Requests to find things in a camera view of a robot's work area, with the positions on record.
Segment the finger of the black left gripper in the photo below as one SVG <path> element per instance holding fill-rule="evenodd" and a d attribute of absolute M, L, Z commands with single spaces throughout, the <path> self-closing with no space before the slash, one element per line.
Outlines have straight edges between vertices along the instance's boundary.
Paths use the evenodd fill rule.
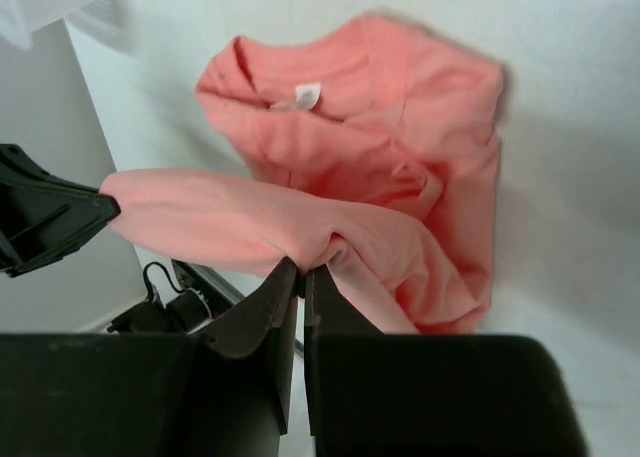
<path fill-rule="evenodd" d="M 1 146 L 1 272 L 15 278 L 77 252 L 120 214 L 110 196 Z"/>

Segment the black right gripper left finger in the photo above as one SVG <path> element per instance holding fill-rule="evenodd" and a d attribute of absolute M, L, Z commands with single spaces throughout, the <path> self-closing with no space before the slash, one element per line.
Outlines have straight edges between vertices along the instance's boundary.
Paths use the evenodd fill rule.
<path fill-rule="evenodd" d="M 288 429 L 299 273 L 192 333 L 5 334 L 5 456 L 274 456 Z"/>

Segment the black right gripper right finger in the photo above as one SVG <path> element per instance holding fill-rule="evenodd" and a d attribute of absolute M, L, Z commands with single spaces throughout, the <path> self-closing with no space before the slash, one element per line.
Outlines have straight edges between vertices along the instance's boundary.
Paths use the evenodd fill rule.
<path fill-rule="evenodd" d="M 326 267 L 304 284 L 305 383 L 320 456 L 584 456 L 561 371 L 537 340 L 385 334 Z"/>

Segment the salmon pink t-shirt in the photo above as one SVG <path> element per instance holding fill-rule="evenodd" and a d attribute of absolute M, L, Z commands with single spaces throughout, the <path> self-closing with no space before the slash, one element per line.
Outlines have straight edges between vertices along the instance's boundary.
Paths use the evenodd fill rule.
<path fill-rule="evenodd" d="M 195 94 L 250 176 L 117 172 L 128 241 L 257 276 L 326 266 L 387 333 L 471 333 L 491 301 L 502 65 L 358 15 L 309 43 L 233 38 Z"/>

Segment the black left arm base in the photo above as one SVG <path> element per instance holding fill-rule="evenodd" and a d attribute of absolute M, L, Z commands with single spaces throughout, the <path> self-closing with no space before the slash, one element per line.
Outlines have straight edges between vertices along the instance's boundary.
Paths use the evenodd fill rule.
<path fill-rule="evenodd" d="M 150 270 L 158 268 L 164 274 L 173 296 L 164 300 L 150 277 Z M 153 261 L 148 263 L 142 272 L 146 289 L 144 299 L 113 318 L 106 331 L 110 334 L 127 333 L 187 333 L 191 334 L 205 325 L 212 323 L 220 315 L 212 315 L 209 301 L 193 288 L 183 287 L 173 267 Z"/>

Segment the white plastic basket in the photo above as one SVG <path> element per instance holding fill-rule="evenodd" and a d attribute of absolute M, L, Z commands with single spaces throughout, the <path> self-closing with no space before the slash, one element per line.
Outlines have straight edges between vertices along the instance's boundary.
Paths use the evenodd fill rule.
<path fill-rule="evenodd" d="M 1 0 L 1 38 L 21 50 L 32 48 L 35 32 L 61 20 L 115 50 L 132 48 L 127 0 Z"/>

